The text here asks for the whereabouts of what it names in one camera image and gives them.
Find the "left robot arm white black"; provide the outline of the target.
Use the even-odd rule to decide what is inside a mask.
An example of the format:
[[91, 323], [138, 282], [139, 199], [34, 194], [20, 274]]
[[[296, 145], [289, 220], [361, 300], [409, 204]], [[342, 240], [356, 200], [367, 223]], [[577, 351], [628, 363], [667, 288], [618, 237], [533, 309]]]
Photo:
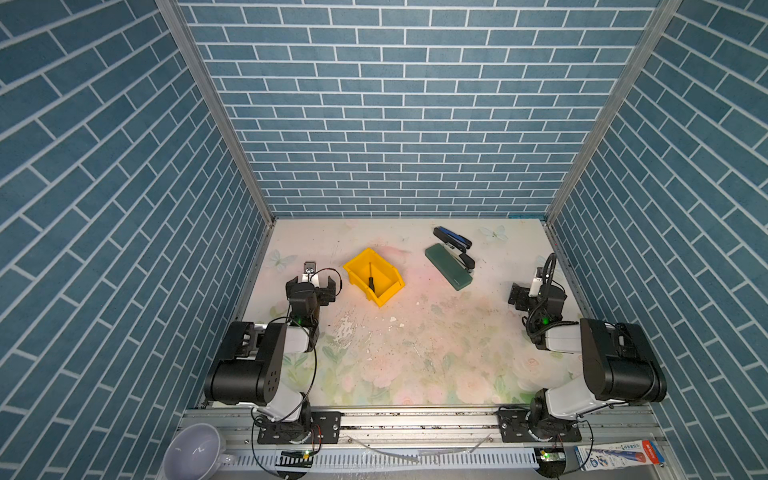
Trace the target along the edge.
[[204, 381], [209, 402], [249, 405], [256, 425], [311, 428], [309, 393], [289, 387], [282, 379], [287, 353], [316, 352], [320, 309], [333, 303], [343, 289], [341, 280], [322, 286], [317, 271], [286, 283], [287, 313], [265, 325], [230, 323]]

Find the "black handled screwdriver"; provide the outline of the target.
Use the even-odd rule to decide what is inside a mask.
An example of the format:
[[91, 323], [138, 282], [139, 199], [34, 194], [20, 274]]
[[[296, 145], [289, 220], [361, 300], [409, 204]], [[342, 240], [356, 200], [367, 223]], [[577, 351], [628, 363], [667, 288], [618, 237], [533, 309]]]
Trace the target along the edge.
[[373, 265], [372, 262], [368, 263], [368, 288], [370, 291], [375, 295], [376, 294], [376, 287], [375, 287], [375, 280], [373, 276]]

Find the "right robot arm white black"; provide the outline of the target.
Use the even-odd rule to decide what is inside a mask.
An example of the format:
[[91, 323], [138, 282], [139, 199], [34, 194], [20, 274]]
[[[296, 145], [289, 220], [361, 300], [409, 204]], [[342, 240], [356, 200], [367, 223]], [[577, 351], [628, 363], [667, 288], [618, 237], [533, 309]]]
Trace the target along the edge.
[[591, 318], [566, 320], [566, 298], [562, 288], [541, 280], [511, 287], [508, 303], [525, 313], [522, 323], [531, 343], [541, 351], [576, 355], [582, 362], [581, 375], [535, 394], [529, 428], [553, 436], [604, 408], [663, 401], [668, 383], [643, 329]]

